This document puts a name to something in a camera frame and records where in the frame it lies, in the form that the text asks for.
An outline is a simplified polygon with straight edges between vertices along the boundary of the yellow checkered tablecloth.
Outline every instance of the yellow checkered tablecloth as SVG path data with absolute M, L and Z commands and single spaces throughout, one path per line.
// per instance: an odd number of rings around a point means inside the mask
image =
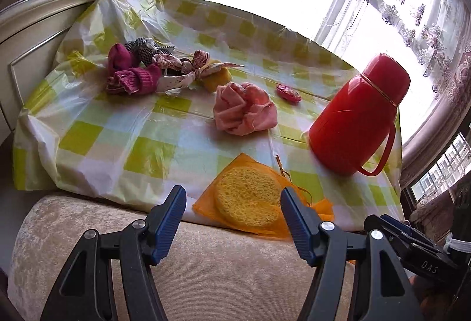
M 142 36 L 175 45 L 177 56 L 201 49 L 212 59 L 244 64 L 231 70 L 234 81 L 253 82 L 270 94 L 278 126 L 243 137 L 217 131 L 215 94 L 198 84 L 161 95 L 105 94 L 110 47 Z M 67 33 L 55 63 L 18 119 L 13 150 L 18 189 L 57 186 L 149 210 L 180 184 L 188 195 L 183 219 L 195 221 L 192 204 L 244 152 L 276 170 L 279 155 L 296 185 L 315 201 L 326 197 L 333 203 L 335 222 L 345 230 L 362 229 L 369 214 L 403 219 L 399 116 L 381 174 L 330 173 L 309 150 L 304 133 L 357 71 L 279 24 L 200 0 L 96 0 Z M 292 106 L 280 99 L 278 82 L 296 88 L 302 102 Z M 374 168 L 383 147 L 366 168 Z

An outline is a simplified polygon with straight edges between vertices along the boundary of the thermos lid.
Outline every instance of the thermos lid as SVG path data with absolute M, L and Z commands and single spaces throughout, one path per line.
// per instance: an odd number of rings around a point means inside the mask
M 406 96 L 411 84 L 407 71 L 382 52 L 373 57 L 363 74 L 397 106 Z

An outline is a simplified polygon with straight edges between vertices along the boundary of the upholstered fabric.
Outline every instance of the upholstered fabric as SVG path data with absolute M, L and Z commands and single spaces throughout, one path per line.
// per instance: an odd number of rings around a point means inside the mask
M 26 321 L 39 320 L 48 293 L 88 228 L 118 231 L 144 214 L 67 196 L 41 199 L 18 233 L 8 295 Z M 112 266 L 120 320 L 128 320 L 119 264 Z M 292 242 L 181 222 L 169 255 L 152 268 L 169 320 L 295 320 L 314 269 Z M 336 320 L 346 320 L 353 283 L 347 263 Z

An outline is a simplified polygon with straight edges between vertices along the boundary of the metal screw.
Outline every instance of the metal screw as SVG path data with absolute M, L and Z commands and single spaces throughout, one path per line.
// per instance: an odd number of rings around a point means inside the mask
M 145 227 L 145 221 L 144 220 L 136 220 L 134 223 L 132 223 L 132 227 L 135 228 L 135 229 L 144 228 Z
M 335 228 L 335 225 L 333 222 L 323 222 L 321 224 L 322 229 L 325 229 L 326 231 L 331 231 L 332 229 Z
M 86 232 L 83 234 L 84 238 L 86 238 L 86 239 L 92 239 L 92 238 L 94 238 L 96 235 L 97 235 L 97 233 L 96 233 L 93 229 L 89 229 L 88 231 L 86 231 Z
M 383 234 L 381 231 L 374 229 L 373 231 L 371 231 L 371 237 L 376 240 L 381 240 L 383 237 Z

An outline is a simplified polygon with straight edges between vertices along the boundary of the wooden bed headboard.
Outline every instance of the wooden bed headboard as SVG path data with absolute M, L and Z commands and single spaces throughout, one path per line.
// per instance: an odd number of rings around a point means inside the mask
M 0 144 L 50 72 L 70 26 L 93 1 L 20 0 L 0 11 Z

